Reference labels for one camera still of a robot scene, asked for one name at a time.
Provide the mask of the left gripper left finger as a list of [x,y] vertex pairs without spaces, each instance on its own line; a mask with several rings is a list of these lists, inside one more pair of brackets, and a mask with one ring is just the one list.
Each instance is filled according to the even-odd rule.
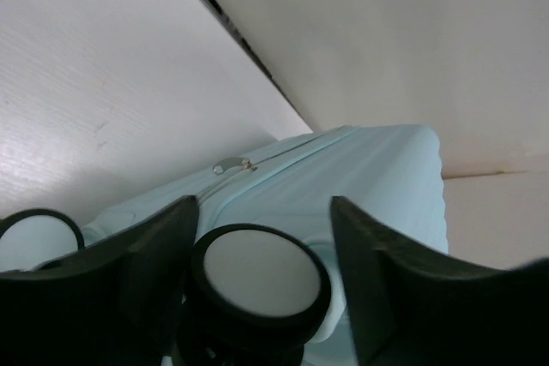
[[158,365],[177,336],[198,202],[1,275],[4,365]]

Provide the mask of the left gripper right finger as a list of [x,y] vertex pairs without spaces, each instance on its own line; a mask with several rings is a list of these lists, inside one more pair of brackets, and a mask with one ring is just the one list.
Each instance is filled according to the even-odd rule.
[[545,365],[548,261],[445,255],[337,196],[330,219],[361,365]]

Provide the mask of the light blue hard-shell suitcase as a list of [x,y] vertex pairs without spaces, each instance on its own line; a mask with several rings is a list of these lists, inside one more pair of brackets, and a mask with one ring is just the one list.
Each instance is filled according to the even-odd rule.
[[199,235],[235,223],[284,231],[319,255],[334,286],[329,312],[305,347],[305,364],[353,365],[329,203],[345,196],[385,224],[447,252],[439,148],[436,133],[422,125],[344,126],[288,138],[241,156],[256,165],[254,171],[234,168],[217,176],[209,167],[104,209],[81,233],[92,245],[185,195],[199,201]]

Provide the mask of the silver zipper pull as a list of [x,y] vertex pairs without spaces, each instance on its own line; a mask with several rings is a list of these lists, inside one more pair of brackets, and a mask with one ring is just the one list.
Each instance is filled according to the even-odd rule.
[[215,175],[220,176],[234,168],[239,168],[240,170],[254,171],[256,169],[256,165],[248,158],[231,157],[218,161],[212,167],[212,171]]

